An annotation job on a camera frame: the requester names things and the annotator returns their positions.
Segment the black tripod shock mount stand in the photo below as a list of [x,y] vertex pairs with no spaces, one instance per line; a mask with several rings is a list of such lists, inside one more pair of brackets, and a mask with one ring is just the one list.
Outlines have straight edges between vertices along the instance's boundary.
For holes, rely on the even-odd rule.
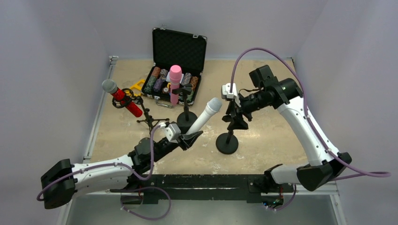
[[137,120],[137,123],[145,123],[149,127],[149,132],[152,131],[152,129],[158,125],[160,122],[165,121],[169,122],[169,118],[165,119],[155,119],[153,116],[149,114],[150,109],[144,106],[144,101],[141,96],[134,96],[133,92],[131,89],[125,88],[122,89],[124,90],[127,95],[131,96],[133,98],[133,102],[136,104],[136,106],[143,111],[142,116],[144,116],[143,120]]

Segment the white microphone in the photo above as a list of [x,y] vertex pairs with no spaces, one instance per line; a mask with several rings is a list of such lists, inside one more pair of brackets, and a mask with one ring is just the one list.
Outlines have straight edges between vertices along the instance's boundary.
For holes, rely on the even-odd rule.
[[190,135],[200,131],[200,129],[211,119],[211,117],[220,111],[221,107],[221,100],[217,97],[212,98],[210,101],[207,102],[204,111],[195,120],[195,122],[191,125],[191,127],[185,134]]

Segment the black round base mic stand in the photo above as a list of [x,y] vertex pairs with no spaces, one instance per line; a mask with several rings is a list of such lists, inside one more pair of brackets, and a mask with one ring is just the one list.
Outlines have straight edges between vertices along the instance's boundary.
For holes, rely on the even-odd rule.
[[216,148],[225,155],[235,153],[238,149],[238,139],[234,136],[234,130],[220,134],[216,139]]

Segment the pink microphone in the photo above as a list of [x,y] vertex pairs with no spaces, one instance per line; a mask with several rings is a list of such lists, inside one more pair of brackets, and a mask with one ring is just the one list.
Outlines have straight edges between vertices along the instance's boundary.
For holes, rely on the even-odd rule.
[[180,81],[182,78],[182,69],[179,65],[172,65],[169,71],[170,79],[170,102],[172,106],[176,106],[178,103],[178,95],[173,94],[173,90],[179,89]]

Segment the red glitter microphone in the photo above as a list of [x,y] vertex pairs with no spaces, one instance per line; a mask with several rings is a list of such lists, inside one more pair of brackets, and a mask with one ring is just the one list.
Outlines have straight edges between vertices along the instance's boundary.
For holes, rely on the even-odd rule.
[[120,89],[114,80],[104,80],[102,82],[102,88],[113,97],[112,104],[115,108],[125,108],[137,118],[142,116],[143,111],[136,106],[133,102],[133,98],[127,95],[124,90]]

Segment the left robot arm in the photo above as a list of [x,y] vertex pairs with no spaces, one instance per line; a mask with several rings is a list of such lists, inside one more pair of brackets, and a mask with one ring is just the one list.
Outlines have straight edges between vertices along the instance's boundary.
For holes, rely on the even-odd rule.
[[155,126],[148,140],[139,141],[133,151],[120,157],[86,164],[62,159],[41,176],[42,189],[36,199],[45,209],[55,209],[81,195],[149,180],[155,162],[177,148],[189,149],[202,133],[200,129],[183,133],[176,123],[166,122]]

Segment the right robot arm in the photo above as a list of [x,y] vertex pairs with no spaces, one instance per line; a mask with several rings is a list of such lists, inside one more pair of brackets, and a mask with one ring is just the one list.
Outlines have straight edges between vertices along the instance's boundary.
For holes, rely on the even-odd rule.
[[312,114],[304,105],[304,95],[297,83],[287,78],[279,81],[268,65],[249,73],[254,93],[244,97],[237,91],[236,84],[227,83],[221,87],[222,98],[229,101],[223,121],[229,123],[227,135],[233,130],[247,130],[247,118],[252,120],[252,113],[271,106],[288,122],[300,141],[308,163],[306,165],[279,164],[264,172],[260,187],[264,192],[285,183],[300,184],[308,191],[314,191],[329,181],[336,179],[352,162],[349,153],[339,152],[329,143],[327,148],[321,141],[327,140]]

